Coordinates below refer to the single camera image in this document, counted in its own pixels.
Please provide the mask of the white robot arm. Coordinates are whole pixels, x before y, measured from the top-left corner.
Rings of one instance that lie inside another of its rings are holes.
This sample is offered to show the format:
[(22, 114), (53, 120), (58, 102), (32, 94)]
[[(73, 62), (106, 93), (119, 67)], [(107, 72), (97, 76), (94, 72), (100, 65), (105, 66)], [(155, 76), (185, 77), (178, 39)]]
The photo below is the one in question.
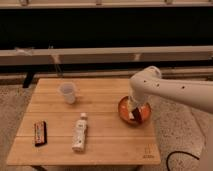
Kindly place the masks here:
[[(163, 79), (159, 68), (150, 66), (130, 78), (130, 110), (142, 106), (149, 94), (213, 114), (213, 81)], [(197, 171), (213, 171), (213, 125), (209, 127)]]

